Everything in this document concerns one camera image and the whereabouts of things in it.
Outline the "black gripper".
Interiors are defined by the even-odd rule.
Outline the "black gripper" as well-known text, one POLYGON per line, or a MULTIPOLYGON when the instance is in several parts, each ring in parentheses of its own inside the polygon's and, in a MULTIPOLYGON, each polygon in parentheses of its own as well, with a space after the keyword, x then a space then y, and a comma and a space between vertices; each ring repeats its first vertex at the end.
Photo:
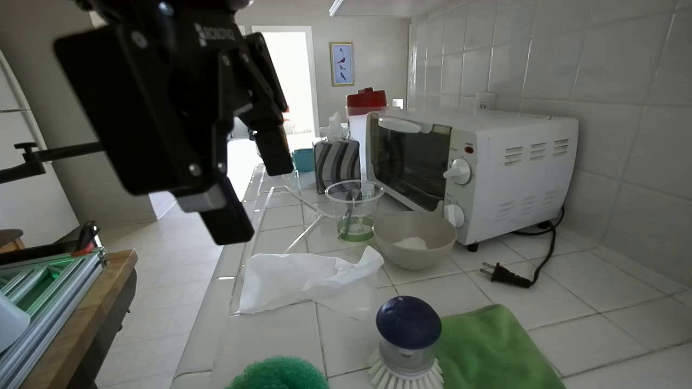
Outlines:
POLYGON ((226 174, 244 123, 268 175, 292 172, 287 103, 262 36, 235 14, 254 0, 74 0, 103 25, 54 42, 54 54, 123 188, 170 192, 216 244, 254 226, 226 174))

